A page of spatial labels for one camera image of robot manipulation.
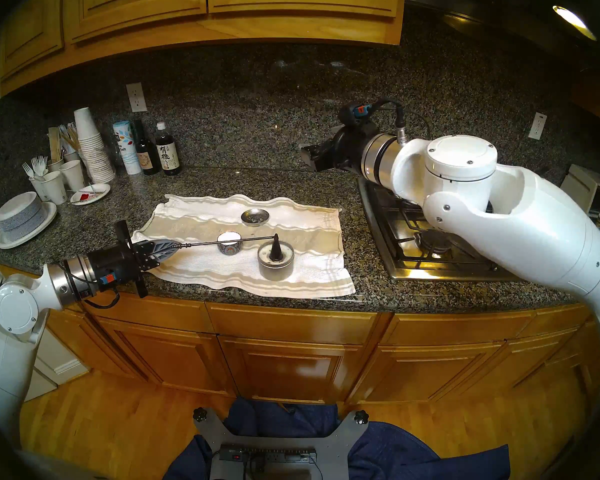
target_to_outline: electrical outlet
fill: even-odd
[[[540,136],[542,135],[542,130],[545,128],[546,121],[546,115],[535,112],[535,117],[533,117],[533,125],[531,125],[531,130],[529,130],[529,137],[540,140]]]
[[[140,82],[127,84],[126,92],[129,94],[129,103],[131,103],[131,111],[147,111],[147,103],[145,103],[145,94],[142,92],[142,84]]]

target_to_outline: dish towel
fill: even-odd
[[[295,203],[288,198],[254,201],[242,194],[225,199],[183,198],[167,194],[149,221],[133,233],[132,241],[172,239],[181,243],[216,241],[223,232],[238,232],[243,239],[278,234],[295,250],[293,273],[282,281],[260,274],[258,248],[265,241],[242,243],[233,256],[222,254],[216,244],[181,249],[159,267],[156,277],[177,284],[202,284],[212,289],[239,287],[259,296],[327,298],[356,292],[344,267],[339,212]],[[269,212],[269,221],[246,226],[241,214],[251,208]]]

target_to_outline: soy sauce bottle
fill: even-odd
[[[133,121],[133,131],[135,132],[135,151],[142,171],[145,175],[157,174],[162,167],[160,156],[155,145],[145,136],[145,127],[139,118]]]
[[[158,122],[157,128],[158,131],[155,133],[155,145],[158,148],[162,169],[167,175],[178,175],[180,170],[182,170],[182,167],[178,160],[178,152],[176,151],[173,137],[167,132],[167,127],[164,125],[163,121]]]

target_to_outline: bottle label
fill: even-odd
[[[138,161],[143,170],[151,170],[154,165],[151,164],[149,153],[138,153]]]
[[[160,154],[160,164],[163,170],[174,170],[180,166],[175,143],[158,146],[158,153]]]

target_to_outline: stack of paper cups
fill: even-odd
[[[116,134],[117,146],[120,148],[120,155],[125,163],[126,172],[129,175],[140,174],[142,167],[138,161],[136,143],[131,132],[131,123],[128,120],[117,121],[113,124],[113,131]]]
[[[78,132],[80,148],[78,152],[87,173],[94,184],[104,184],[116,177],[109,157],[104,152],[104,142],[98,132],[89,108],[80,108],[73,112],[75,128]]]

